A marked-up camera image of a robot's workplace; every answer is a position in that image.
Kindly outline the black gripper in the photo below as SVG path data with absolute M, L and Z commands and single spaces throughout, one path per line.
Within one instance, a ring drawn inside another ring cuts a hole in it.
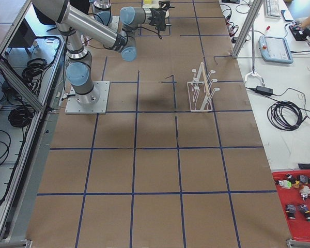
M 166 27 L 165 17 L 166 10 L 162 8 L 151 8 L 151 18 L 150 18 L 150 26 L 155 27 Z

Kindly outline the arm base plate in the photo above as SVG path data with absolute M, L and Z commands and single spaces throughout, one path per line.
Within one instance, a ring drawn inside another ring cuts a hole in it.
M 104 17 L 104 24 L 114 32 L 118 32 L 119 16 Z
M 71 86 L 67 100 L 66 114 L 105 114 L 110 91 L 109 81 L 93 81 L 94 88 L 87 95 L 79 95 Z

